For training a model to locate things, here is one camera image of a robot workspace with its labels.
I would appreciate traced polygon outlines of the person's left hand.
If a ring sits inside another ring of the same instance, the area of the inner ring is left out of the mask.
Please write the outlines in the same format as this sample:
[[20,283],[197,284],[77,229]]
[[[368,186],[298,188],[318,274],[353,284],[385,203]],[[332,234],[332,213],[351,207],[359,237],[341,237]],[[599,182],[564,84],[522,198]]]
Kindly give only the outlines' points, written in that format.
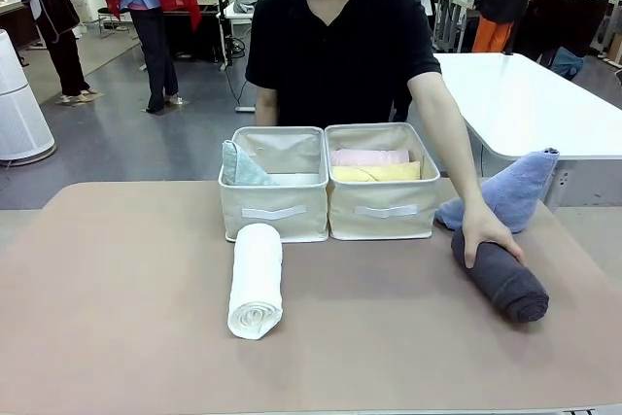
[[473,268],[477,250],[482,243],[495,243],[507,250],[519,263],[524,263],[523,250],[514,241],[510,230],[503,225],[486,204],[468,205],[463,216],[465,264]]

